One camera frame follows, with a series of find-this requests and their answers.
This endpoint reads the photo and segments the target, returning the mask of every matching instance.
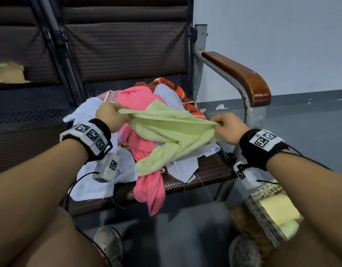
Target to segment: white cloth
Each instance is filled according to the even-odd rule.
[[[165,101],[165,103],[172,108],[177,110],[185,110],[183,107],[182,101],[178,97],[178,95],[167,87],[164,84],[159,84],[156,86],[155,95],[161,96],[161,98]],[[155,142],[156,146],[161,145],[160,142]],[[166,164],[166,168],[168,173],[178,179],[181,182],[187,183],[188,180],[192,177],[194,172],[198,169],[198,157],[203,155],[210,156],[216,152],[220,151],[220,147],[217,143],[212,143],[210,145],[200,147],[193,152],[189,153],[186,156],[180,157],[175,161],[169,162]]]
[[[63,118],[64,122],[73,121],[73,125],[78,125],[84,121],[95,118],[97,109],[104,102],[100,98],[89,98],[81,104],[73,113]],[[80,180],[72,189],[71,198],[75,201],[102,199],[114,195],[114,185],[117,183],[129,183],[138,179],[135,161],[132,154],[118,146],[118,133],[111,134],[110,139],[113,148],[110,153],[116,153],[120,157],[116,177],[114,181],[109,183],[99,183],[92,178],[92,174]],[[77,180],[83,175],[93,172],[97,165],[97,161],[88,162],[83,165],[77,174]]]

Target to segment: pile of cloth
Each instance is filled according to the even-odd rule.
[[[114,185],[136,181],[134,195],[146,202],[149,214],[155,215],[165,200],[161,173],[187,183],[198,169],[200,156],[210,156],[220,150],[215,143],[216,123],[207,121],[196,104],[187,98],[181,87],[165,78],[151,84],[138,82],[126,90],[108,91],[89,98],[64,122],[78,125],[95,118],[105,102],[117,102],[130,108],[121,114],[135,118],[111,135],[113,148],[120,162],[115,180],[98,183],[92,176],[78,182],[71,192],[75,201],[103,199],[114,195]],[[82,166],[77,179],[93,172],[97,161]]]

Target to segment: hand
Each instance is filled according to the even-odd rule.
[[[214,129],[221,138],[231,145],[238,145],[240,138],[250,128],[234,113],[223,113],[214,116],[211,121],[219,123]]]
[[[121,108],[128,108],[118,103],[103,103],[102,106],[97,110],[95,117],[97,119],[101,119],[105,122],[111,133],[118,132],[121,127],[128,121],[132,120],[132,116],[130,114],[120,114],[117,110]]]

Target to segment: floor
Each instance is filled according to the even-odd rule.
[[[234,113],[244,116],[244,111]],[[342,174],[342,100],[270,107],[264,127]],[[262,175],[271,179],[268,173]],[[113,225],[125,241],[125,267],[229,266],[228,246],[237,229],[228,208],[251,191],[236,183],[226,202],[214,202],[217,186],[169,195],[154,217],[148,216],[145,204],[133,204],[78,217],[75,222],[90,237],[101,225]]]

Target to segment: pink knitted fabric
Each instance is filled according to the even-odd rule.
[[[108,92],[105,92],[105,93],[98,95],[97,97],[104,101],[106,95],[108,94],[108,98],[106,99],[106,102],[116,102],[118,99],[118,94],[120,92],[121,92],[121,90],[109,91],[109,94],[108,94]]]
[[[152,94],[152,91],[147,86],[136,86],[121,91],[118,96],[118,103],[132,110],[145,110],[155,99],[165,103],[159,95]],[[122,127],[121,134],[125,143],[131,148],[131,153],[136,161],[149,156],[155,148],[153,141],[140,137],[128,124]],[[151,216],[155,215],[162,207],[166,196],[161,171],[158,170],[139,177],[136,181],[134,194],[138,202],[147,202],[149,214]]]

